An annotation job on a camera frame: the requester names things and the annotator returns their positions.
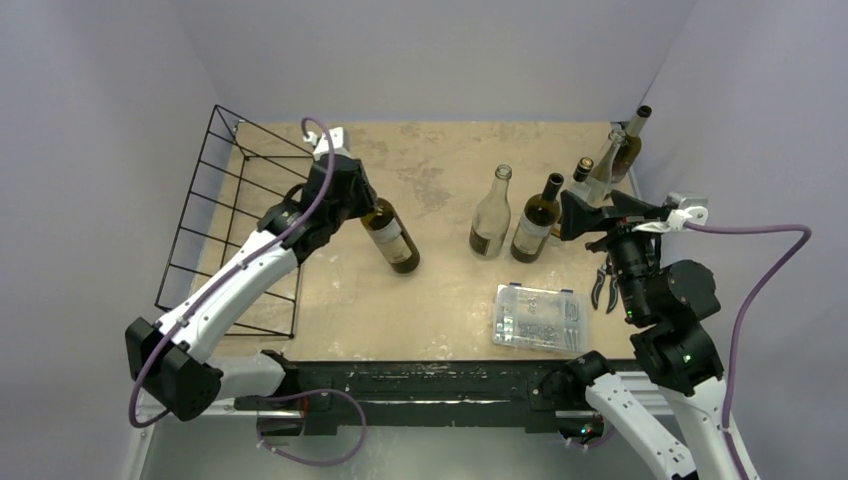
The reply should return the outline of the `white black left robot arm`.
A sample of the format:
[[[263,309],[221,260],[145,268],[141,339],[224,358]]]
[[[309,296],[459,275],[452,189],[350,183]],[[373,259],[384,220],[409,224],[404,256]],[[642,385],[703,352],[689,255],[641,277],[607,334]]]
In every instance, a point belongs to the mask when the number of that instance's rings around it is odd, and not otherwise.
[[[345,221],[376,208],[362,161],[339,154],[318,156],[298,189],[300,199],[271,207],[238,252],[189,299],[155,322],[139,317],[127,327],[133,427],[158,420],[139,419],[141,392],[181,421],[198,417],[217,400],[256,396],[275,409],[295,402],[298,382],[271,355],[218,360],[212,355],[269,287],[326,245]]]

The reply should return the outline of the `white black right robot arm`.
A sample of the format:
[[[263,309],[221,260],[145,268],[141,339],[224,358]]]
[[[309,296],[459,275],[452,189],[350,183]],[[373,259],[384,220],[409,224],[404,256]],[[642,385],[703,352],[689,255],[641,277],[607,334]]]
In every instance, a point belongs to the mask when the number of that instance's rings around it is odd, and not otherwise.
[[[721,309],[714,275],[693,260],[661,266],[665,233],[702,227],[703,196],[672,192],[652,205],[620,191],[611,205],[593,207],[570,191],[561,194],[560,238],[587,232],[602,238],[586,249],[608,255],[630,342],[648,379],[658,387],[683,433],[678,440],[626,390],[610,362],[587,352],[546,373],[533,394],[554,404],[589,405],[619,432],[659,479],[755,479],[758,474],[724,400],[729,373],[701,323]]]

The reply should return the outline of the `dark open-neck wine bottle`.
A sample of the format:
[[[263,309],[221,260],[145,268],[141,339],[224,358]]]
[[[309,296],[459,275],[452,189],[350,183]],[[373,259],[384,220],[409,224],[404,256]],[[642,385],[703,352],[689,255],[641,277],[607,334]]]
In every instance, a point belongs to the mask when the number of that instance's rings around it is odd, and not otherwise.
[[[526,201],[510,246],[515,260],[532,263],[540,256],[561,216],[558,194],[563,184],[562,174],[551,173],[542,191]]]

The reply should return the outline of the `clear glass black-label bottle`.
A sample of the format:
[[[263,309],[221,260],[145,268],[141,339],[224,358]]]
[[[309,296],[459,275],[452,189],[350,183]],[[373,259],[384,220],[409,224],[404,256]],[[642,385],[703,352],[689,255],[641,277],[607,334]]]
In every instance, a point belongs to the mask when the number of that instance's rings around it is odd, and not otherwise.
[[[500,254],[510,226],[508,188],[511,178],[512,168],[507,164],[498,165],[491,188],[472,217],[469,245],[475,254],[483,258],[495,258]]]

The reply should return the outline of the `dark green labelled wine bottle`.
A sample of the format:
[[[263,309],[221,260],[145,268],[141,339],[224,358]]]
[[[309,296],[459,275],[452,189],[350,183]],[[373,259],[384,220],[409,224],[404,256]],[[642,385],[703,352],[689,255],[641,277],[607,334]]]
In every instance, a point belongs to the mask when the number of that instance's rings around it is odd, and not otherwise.
[[[409,274],[419,266],[420,252],[388,200],[378,197],[376,209],[360,222],[393,271]]]

